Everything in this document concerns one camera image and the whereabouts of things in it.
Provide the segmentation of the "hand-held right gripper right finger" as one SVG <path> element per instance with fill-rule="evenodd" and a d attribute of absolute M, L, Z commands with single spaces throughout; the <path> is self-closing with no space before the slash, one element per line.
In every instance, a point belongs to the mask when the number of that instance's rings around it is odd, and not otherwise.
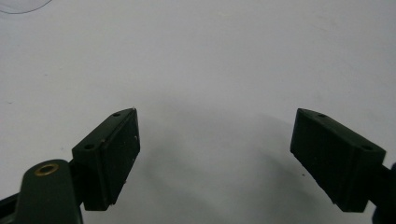
<path fill-rule="evenodd" d="M 386 151 L 336 120 L 299 108 L 290 152 L 344 212 L 362 212 Z"/>

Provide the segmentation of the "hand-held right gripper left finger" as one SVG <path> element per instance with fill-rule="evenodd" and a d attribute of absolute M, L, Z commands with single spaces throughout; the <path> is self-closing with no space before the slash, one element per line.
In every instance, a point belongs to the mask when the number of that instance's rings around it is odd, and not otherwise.
<path fill-rule="evenodd" d="M 135 108 L 111 114 L 72 148 L 86 210 L 106 211 L 116 203 L 139 152 Z"/>

